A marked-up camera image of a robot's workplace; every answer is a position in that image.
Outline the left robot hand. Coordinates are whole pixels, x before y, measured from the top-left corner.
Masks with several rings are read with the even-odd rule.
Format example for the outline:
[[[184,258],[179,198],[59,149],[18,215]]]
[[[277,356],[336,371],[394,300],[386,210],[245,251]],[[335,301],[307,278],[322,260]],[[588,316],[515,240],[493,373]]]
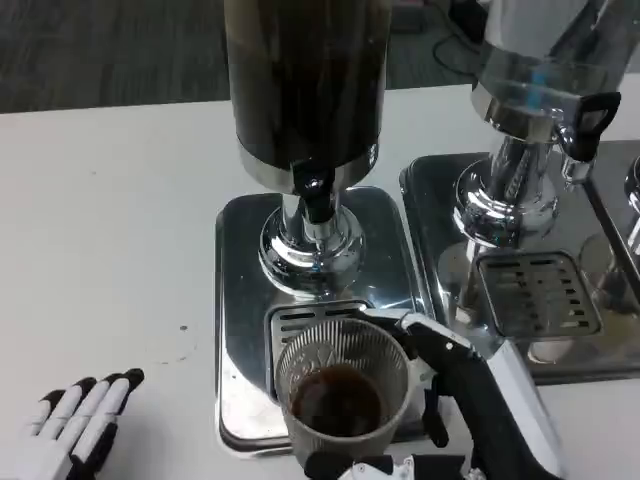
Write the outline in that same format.
[[[111,453],[118,421],[144,371],[132,368],[100,380],[85,377],[47,393],[26,424],[3,479],[95,479]]]

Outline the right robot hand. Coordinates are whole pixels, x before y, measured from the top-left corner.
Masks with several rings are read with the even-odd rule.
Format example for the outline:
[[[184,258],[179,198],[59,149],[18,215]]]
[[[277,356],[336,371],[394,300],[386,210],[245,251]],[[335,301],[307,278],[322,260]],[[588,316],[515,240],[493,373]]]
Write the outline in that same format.
[[[437,409],[454,398],[473,440],[470,457],[386,454],[429,366],[424,425],[445,444]],[[404,309],[359,310],[314,324],[284,348],[276,390],[296,458],[312,479],[563,479],[558,436],[517,349],[475,346]]]

